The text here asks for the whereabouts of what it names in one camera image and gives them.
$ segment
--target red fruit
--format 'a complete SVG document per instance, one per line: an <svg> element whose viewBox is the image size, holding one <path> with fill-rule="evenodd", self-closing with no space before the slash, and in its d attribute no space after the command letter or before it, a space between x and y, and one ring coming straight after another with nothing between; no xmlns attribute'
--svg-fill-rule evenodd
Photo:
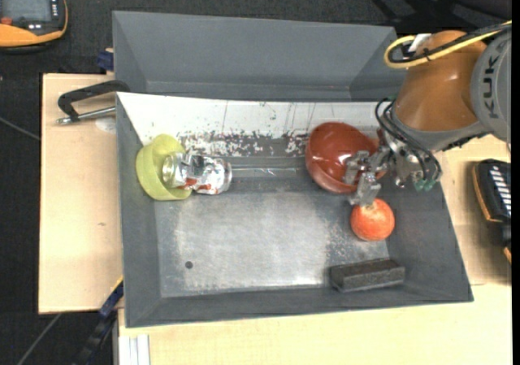
<svg viewBox="0 0 520 365"><path fill-rule="evenodd" d="M365 241L386 239L395 226L396 218L392 208L379 198L376 198L371 205L355 205L350 214L350 227Z"/></svg>

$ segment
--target red bowl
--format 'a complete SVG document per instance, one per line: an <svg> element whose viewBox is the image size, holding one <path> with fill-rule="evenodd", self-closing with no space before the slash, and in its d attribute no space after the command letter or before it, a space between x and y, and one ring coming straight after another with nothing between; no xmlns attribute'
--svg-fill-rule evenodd
<svg viewBox="0 0 520 365"><path fill-rule="evenodd" d="M352 193L357 188L343 182L345 160L358 151L373 154L377 140L371 140L355 127L341 122L326 122L310 133L305 148L305 166L319 186L333 193Z"/></svg>

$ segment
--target yellow-green object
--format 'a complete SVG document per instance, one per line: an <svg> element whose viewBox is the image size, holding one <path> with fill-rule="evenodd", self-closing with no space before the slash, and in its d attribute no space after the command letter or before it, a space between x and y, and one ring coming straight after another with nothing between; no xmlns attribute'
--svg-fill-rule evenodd
<svg viewBox="0 0 520 365"><path fill-rule="evenodd" d="M184 147L175 138L161 134L137 153L137 178L142 188L153 199L186 199L192 192L191 190L167 189L161 180L164 160L167 155L175 152L184 153Z"/></svg>

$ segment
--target black device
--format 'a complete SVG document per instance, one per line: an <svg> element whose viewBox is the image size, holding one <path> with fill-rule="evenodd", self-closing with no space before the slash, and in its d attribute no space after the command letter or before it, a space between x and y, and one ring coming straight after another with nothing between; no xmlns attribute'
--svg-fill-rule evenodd
<svg viewBox="0 0 520 365"><path fill-rule="evenodd" d="M42 46L67 29L64 0L0 0L0 48Z"/></svg>
<svg viewBox="0 0 520 365"><path fill-rule="evenodd" d="M511 256L511 163L486 159L473 167L473 184L493 241Z"/></svg>

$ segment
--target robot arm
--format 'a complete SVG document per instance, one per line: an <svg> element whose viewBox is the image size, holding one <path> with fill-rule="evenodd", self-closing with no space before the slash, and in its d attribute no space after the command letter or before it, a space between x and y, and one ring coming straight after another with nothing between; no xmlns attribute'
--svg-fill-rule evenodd
<svg viewBox="0 0 520 365"><path fill-rule="evenodd" d="M411 180L417 191L428 191L442 173L436 151L489 133L510 142L511 27L508 22L471 34L437 33L402 60L392 59L402 40L388 48L387 64L408 71L397 98L376 107L378 151L347 162L345 182L361 172L352 204L372 203L377 172L391 172L399 186ZM488 45L480 41L490 36L495 38Z"/></svg>

